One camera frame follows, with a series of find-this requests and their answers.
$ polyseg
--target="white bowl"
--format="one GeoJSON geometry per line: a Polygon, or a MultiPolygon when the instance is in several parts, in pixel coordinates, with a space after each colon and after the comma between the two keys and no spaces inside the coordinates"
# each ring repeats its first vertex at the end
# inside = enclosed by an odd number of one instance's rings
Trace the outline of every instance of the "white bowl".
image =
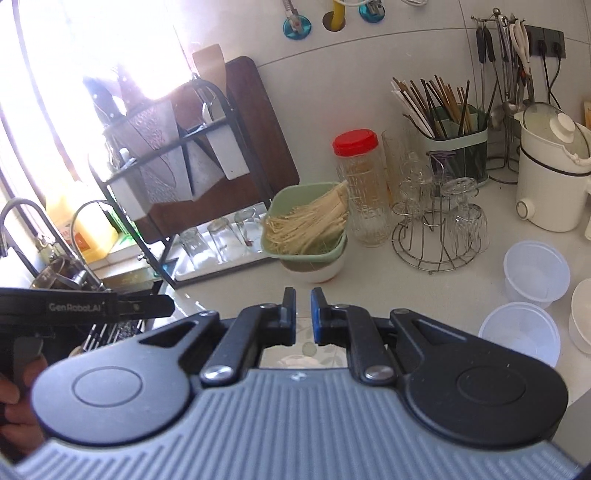
{"type": "Polygon", "coordinates": [[[347,240],[343,253],[335,261],[328,264],[313,262],[297,262],[281,260],[281,265],[296,280],[308,283],[324,283],[334,278],[345,266],[345,255],[347,253],[347,240]]]}
{"type": "Polygon", "coordinates": [[[569,335],[579,350],[591,354],[591,278],[574,289],[570,300],[569,335]]]}
{"type": "Polygon", "coordinates": [[[494,310],[482,323],[478,336],[555,367],[560,355],[560,334],[542,308],[517,301],[494,310]]]}
{"type": "Polygon", "coordinates": [[[524,241],[505,254],[505,292],[510,301],[525,301],[543,309],[563,297],[570,285],[570,269],[555,248],[524,241]]]}

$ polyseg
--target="plastic jar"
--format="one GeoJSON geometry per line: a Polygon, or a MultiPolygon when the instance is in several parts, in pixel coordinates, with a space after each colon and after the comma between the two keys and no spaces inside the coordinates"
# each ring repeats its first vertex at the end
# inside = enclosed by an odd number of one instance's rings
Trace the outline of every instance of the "plastic jar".
{"type": "Polygon", "coordinates": [[[349,182],[350,224],[366,247],[377,247],[392,233],[392,214],[378,136],[371,130],[352,130],[333,141],[337,173],[349,182]]]}

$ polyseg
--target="drinking glass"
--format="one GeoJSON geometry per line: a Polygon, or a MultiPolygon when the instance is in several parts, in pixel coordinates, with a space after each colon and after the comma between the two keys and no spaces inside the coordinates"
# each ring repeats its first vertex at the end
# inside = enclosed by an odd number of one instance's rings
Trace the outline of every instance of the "drinking glass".
{"type": "Polygon", "coordinates": [[[260,252],[262,226],[261,218],[259,217],[254,207],[244,208],[238,210],[234,214],[234,222],[238,231],[242,235],[244,244],[253,251],[260,252]]]}
{"type": "Polygon", "coordinates": [[[178,235],[178,239],[191,259],[195,270],[203,266],[205,262],[218,262],[216,253],[209,248],[197,227],[191,227],[178,235]]]}
{"type": "Polygon", "coordinates": [[[248,253],[244,244],[232,230],[227,218],[221,217],[211,221],[207,226],[207,231],[212,236],[222,261],[230,262],[248,253]]]}

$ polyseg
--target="cable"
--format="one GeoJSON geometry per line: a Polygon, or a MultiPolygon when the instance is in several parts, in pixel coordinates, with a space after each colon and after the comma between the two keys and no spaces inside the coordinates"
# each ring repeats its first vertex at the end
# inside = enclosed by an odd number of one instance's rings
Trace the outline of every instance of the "cable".
{"type": "Polygon", "coordinates": [[[552,98],[556,102],[556,105],[558,106],[558,108],[560,108],[560,104],[558,103],[558,100],[556,99],[556,97],[552,93],[552,87],[554,86],[554,83],[556,82],[556,79],[558,78],[558,75],[560,74],[560,66],[562,65],[562,45],[558,42],[554,42],[552,44],[552,49],[554,50],[554,53],[556,53],[556,55],[558,57],[558,69],[556,70],[556,75],[554,75],[552,82],[550,82],[550,87],[548,88],[548,91],[550,92],[550,95],[552,95],[552,98]]]}

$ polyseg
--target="enoki mushroom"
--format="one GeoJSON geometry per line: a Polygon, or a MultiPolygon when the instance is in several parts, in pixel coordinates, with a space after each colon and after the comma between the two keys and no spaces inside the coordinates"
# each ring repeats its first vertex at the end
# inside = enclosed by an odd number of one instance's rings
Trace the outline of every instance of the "enoki mushroom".
{"type": "Polygon", "coordinates": [[[267,248],[281,255],[319,255],[335,248],[345,229],[349,195],[347,182],[335,185],[308,205],[289,214],[267,216],[264,235],[267,248]]]}

